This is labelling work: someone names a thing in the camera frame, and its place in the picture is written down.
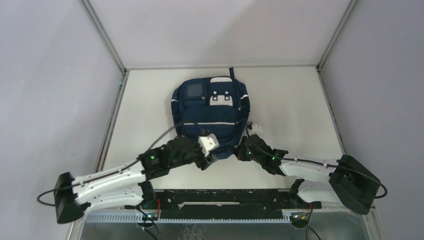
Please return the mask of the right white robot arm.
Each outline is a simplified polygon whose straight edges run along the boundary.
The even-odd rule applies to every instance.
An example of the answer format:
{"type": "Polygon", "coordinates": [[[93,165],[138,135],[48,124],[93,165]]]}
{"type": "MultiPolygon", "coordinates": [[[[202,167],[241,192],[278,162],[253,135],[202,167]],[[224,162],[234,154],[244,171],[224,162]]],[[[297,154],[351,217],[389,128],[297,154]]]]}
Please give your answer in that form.
{"type": "Polygon", "coordinates": [[[381,181],[354,157],[338,159],[301,157],[287,150],[271,148],[257,134],[244,136],[235,149],[239,161],[254,161],[271,175],[295,177],[289,203],[302,208],[307,203],[342,204],[350,211],[367,215],[378,195],[381,181]]]}

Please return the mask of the navy blue student backpack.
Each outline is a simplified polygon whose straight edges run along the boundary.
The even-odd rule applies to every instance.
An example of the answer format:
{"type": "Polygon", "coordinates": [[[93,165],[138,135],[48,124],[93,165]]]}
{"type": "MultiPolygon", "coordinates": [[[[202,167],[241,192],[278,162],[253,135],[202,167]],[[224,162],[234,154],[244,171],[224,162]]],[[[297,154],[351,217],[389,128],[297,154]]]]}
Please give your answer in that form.
{"type": "Polygon", "coordinates": [[[219,160],[229,158],[238,147],[251,111],[247,87],[236,79],[232,67],[228,76],[184,81],[170,104],[177,135],[195,141],[202,130],[209,131],[219,142],[213,151],[219,160]]]}

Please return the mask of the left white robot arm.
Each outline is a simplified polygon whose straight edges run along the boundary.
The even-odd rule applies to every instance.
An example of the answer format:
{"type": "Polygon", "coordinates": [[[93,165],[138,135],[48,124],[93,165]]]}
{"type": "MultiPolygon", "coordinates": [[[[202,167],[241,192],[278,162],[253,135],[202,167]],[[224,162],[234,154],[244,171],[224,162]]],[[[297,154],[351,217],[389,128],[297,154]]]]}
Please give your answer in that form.
{"type": "Polygon", "coordinates": [[[53,191],[56,221],[67,224],[89,212],[119,206],[141,205],[149,209],[157,200],[152,179],[192,163],[204,168],[219,146],[212,133],[199,136],[195,141],[177,136],[109,170],[76,177],[70,172],[62,173],[53,191]]]}

